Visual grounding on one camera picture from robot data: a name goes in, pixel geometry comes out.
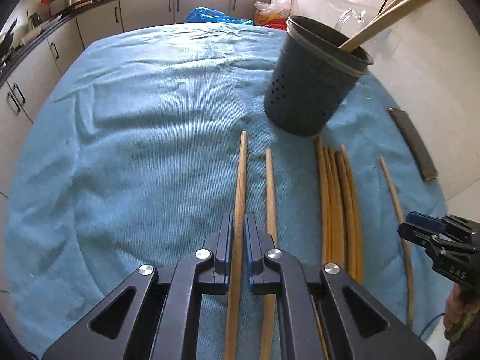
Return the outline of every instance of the curved wooden stick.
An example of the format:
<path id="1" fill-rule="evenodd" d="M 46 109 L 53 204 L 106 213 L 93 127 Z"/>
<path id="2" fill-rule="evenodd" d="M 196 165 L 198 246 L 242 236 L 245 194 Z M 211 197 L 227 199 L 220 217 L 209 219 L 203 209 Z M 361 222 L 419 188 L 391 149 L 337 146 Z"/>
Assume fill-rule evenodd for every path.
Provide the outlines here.
<path id="1" fill-rule="evenodd" d="M 340 46 L 340 49 L 351 53 L 367 40 L 373 38 L 375 35 L 395 24 L 400 19 L 403 19 L 418 8 L 423 7 L 430 1 L 432 0 L 403 0 L 395 7 L 381 14 L 377 19 L 372 20 L 361 31 L 357 32 L 354 36 L 343 43 Z"/>
<path id="2" fill-rule="evenodd" d="M 330 198 L 328 194 L 328 178 L 325 162 L 325 154 L 323 153 L 322 140 L 317 138 L 317 157 L 318 157 L 318 174 L 320 179 L 320 201 L 322 205 L 322 265 L 327 264 L 331 260 L 330 250 L 332 248 L 331 222 L 330 222 Z"/>
<path id="3" fill-rule="evenodd" d="M 383 172 L 385 173 L 385 178 L 387 179 L 388 188 L 390 189 L 390 195 L 392 196 L 393 205 L 395 207 L 395 213 L 397 214 L 398 223 L 403 223 L 405 218 L 403 216 L 402 207 L 400 205 L 400 200 L 398 199 L 397 189 L 393 183 L 392 176 L 388 171 L 387 164 L 383 157 L 380 157 L 380 165 L 382 166 Z M 413 283 L 413 266 L 412 266 L 412 257 L 410 251 L 410 245 L 407 241 L 402 239 L 402 249 L 403 257 L 405 261 L 405 271 L 406 271 L 406 289 L 407 289 L 407 310 L 406 310 L 406 325 L 411 329 L 413 326 L 413 319 L 415 317 L 415 292 L 414 292 L 414 283 Z"/>
<path id="4" fill-rule="evenodd" d="M 238 159 L 237 190 L 235 194 L 235 223 L 233 228 L 232 267 L 226 309 L 225 360 L 235 360 L 237 330 L 240 307 L 240 281 L 243 258 L 243 218 L 245 216 L 245 194 L 247 183 L 247 132 L 242 131 L 240 157 Z"/>
<path id="5" fill-rule="evenodd" d="M 361 283 L 363 280 L 363 247 L 362 247 L 362 220 L 360 218 L 360 206 L 357 196 L 357 189 L 355 187 L 355 180 L 353 178 L 352 165 L 350 163 L 350 158 L 347 153 L 347 148 L 345 145 L 340 146 L 342 151 L 343 161 L 345 162 L 346 175 L 349 178 L 350 184 L 350 193 L 352 196 L 352 207 L 353 207 L 353 218 L 355 221 L 355 258 L 356 258 L 356 268 L 357 273 L 355 280 Z"/>
<path id="6" fill-rule="evenodd" d="M 342 152 L 335 153 L 337 160 L 338 174 L 340 175 L 340 185 L 342 187 L 343 207 L 345 209 L 346 225 L 346 270 L 352 278 L 357 279 L 357 250 L 355 234 L 355 218 L 353 215 L 352 194 L 350 191 L 347 168 L 343 159 Z"/>
<path id="7" fill-rule="evenodd" d="M 332 229 L 332 262 L 338 266 L 345 267 L 345 227 L 343 222 L 342 197 L 340 193 L 340 183 L 338 181 L 337 162 L 335 161 L 335 153 L 333 147 L 328 147 L 328 156 L 330 159 L 330 167 L 332 169 L 334 205 L 331 210 L 332 216 L 335 218 L 335 227 Z"/>
<path id="8" fill-rule="evenodd" d="M 265 150 L 265 170 L 267 180 L 267 233 L 273 238 L 277 246 L 277 215 L 275 212 L 275 184 L 273 177 L 272 151 Z M 272 351 L 273 327 L 275 322 L 275 295 L 265 295 L 263 297 L 263 324 L 262 340 L 260 344 L 260 360 L 270 360 Z"/>

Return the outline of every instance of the cabinet handle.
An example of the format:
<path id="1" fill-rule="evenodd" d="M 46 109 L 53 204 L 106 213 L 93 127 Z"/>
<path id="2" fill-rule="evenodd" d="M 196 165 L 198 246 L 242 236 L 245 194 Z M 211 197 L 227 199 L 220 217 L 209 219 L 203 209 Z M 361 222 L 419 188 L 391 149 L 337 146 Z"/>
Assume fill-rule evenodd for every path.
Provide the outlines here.
<path id="1" fill-rule="evenodd" d="M 53 47 L 55 49 L 55 52 L 57 53 L 57 56 L 55 57 L 55 59 L 58 61 L 60 59 L 60 55 L 59 55 L 59 51 L 57 50 L 57 45 L 54 44 L 54 42 L 52 42 L 50 44 L 50 47 Z"/>
<path id="2" fill-rule="evenodd" d="M 18 104 L 18 102 L 15 100 L 15 96 L 11 94 L 11 92 L 8 92 L 8 95 L 7 95 L 7 101 L 8 101 L 8 98 L 11 98 L 13 100 L 13 103 L 17 106 L 17 114 L 20 113 L 21 109 L 20 109 L 20 104 Z"/>
<path id="3" fill-rule="evenodd" d="M 20 93 L 20 96 L 22 97 L 22 104 L 25 104 L 27 102 L 27 99 L 23 95 L 22 91 L 20 90 L 20 87 L 18 86 L 17 83 L 13 85 L 13 92 L 15 92 L 15 89 L 18 90 L 18 93 Z"/>

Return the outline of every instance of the chopstick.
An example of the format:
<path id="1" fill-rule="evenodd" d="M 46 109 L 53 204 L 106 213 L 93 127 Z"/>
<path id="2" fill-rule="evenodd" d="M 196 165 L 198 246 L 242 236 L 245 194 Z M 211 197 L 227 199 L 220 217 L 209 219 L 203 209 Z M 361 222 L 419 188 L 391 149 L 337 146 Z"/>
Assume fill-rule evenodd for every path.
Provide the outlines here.
<path id="1" fill-rule="evenodd" d="M 232 267 L 226 309 L 224 360 L 234 360 L 237 351 L 237 330 L 240 305 L 240 281 L 242 278 L 243 219 L 247 178 L 247 132 L 242 131 L 238 159 L 237 189 L 235 194 L 235 219 L 232 244 Z"/>
<path id="2" fill-rule="evenodd" d="M 367 40 L 373 38 L 378 33 L 395 24 L 400 19 L 409 15 L 426 3 L 432 0 L 404 0 L 398 3 L 395 7 L 388 9 L 387 12 L 380 14 L 377 19 L 371 21 L 361 31 L 357 32 L 353 37 L 344 42 L 340 49 L 351 53 L 357 47 L 365 43 Z"/>
<path id="3" fill-rule="evenodd" d="M 382 166 L 383 172 L 385 173 L 385 178 L 387 179 L 388 188 L 390 189 L 390 195 L 392 196 L 393 205 L 395 208 L 395 214 L 397 215 L 398 223 L 403 223 L 405 218 L 403 216 L 402 207 L 400 205 L 400 200 L 398 199 L 397 189 L 393 184 L 392 176 L 388 171 L 387 164 L 383 157 L 380 157 L 380 165 Z M 411 329 L 413 326 L 413 319 L 415 317 L 415 292 L 414 292 L 414 282 L 413 282 L 413 267 L 412 267 L 412 257 L 410 251 L 410 245 L 402 239 L 402 250 L 405 261 L 405 271 L 406 271 L 406 287 L 407 287 L 407 310 L 406 310 L 406 325 Z"/>
<path id="4" fill-rule="evenodd" d="M 342 152 L 343 161 L 345 163 L 346 176 L 349 180 L 350 193 L 352 197 L 352 210 L 353 210 L 353 219 L 355 221 L 355 267 L 356 274 L 352 276 L 357 280 L 358 283 L 361 283 L 363 280 L 363 248 L 362 248 L 362 221 L 360 218 L 360 206 L 358 202 L 357 189 L 355 187 L 355 180 L 353 178 L 352 165 L 350 163 L 350 158 L 347 153 L 347 148 L 345 145 L 340 146 L 340 151 Z"/>
<path id="5" fill-rule="evenodd" d="M 330 218 L 330 198 L 328 193 L 328 178 L 325 153 L 323 152 L 322 140 L 320 137 L 316 140 L 318 157 L 318 174 L 320 179 L 320 200 L 322 205 L 322 265 L 331 260 L 331 218 Z"/>
<path id="6" fill-rule="evenodd" d="M 275 212 L 275 184 L 273 176 L 272 151 L 265 150 L 265 170 L 266 170 L 266 194 L 267 194 L 267 233 L 273 238 L 277 246 L 277 218 Z M 270 360 L 272 350 L 273 327 L 275 321 L 275 302 L 277 298 L 274 294 L 263 297 L 263 324 L 262 340 L 260 344 L 260 360 Z"/>

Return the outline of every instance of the black plastic container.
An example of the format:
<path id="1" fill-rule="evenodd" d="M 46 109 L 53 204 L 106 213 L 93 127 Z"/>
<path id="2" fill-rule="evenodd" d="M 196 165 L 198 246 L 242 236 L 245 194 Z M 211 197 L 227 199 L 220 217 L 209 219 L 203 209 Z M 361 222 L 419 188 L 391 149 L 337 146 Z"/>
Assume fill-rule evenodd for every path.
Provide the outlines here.
<path id="1" fill-rule="evenodd" d="M 361 47 L 345 52 L 348 38 L 318 21 L 290 16 L 287 37 L 265 93 L 270 120 L 294 135 L 318 134 L 372 58 Z"/>

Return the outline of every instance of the blue towel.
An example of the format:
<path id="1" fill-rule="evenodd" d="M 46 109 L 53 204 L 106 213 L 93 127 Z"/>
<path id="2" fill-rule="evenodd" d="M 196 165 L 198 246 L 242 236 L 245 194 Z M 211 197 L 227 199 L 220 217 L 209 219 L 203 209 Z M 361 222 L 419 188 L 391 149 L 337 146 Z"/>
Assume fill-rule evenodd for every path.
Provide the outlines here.
<path id="1" fill-rule="evenodd" d="M 241 131 L 249 135 L 247 210 L 265 228 L 265 148 L 271 147 L 279 245 L 321 263 L 312 138 L 276 128 L 263 95 L 286 33 L 248 25 L 146 28 L 93 43 L 38 115 L 10 191 L 6 262 L 26 347 L 45 349 L 144 263 L 176 263 L 233 211 Z M 423 182 L 386 109 L 395 102 L 361 78 L 323 129 L 349 151 L 363 226 L 364 286 L 406 320 L 398 223 L 378 158 L 404 212 L 443 215 L 437 181 Z M 412 247 L 414 330 L 443 310 L 451 284 Z M 258 358 L 261 297 L 243 276 L 237 359 Z M 226 296 L 202 303 L 199 360 L 223 357 Z M 280 359 L 275 333 L 273 359 Z"/>

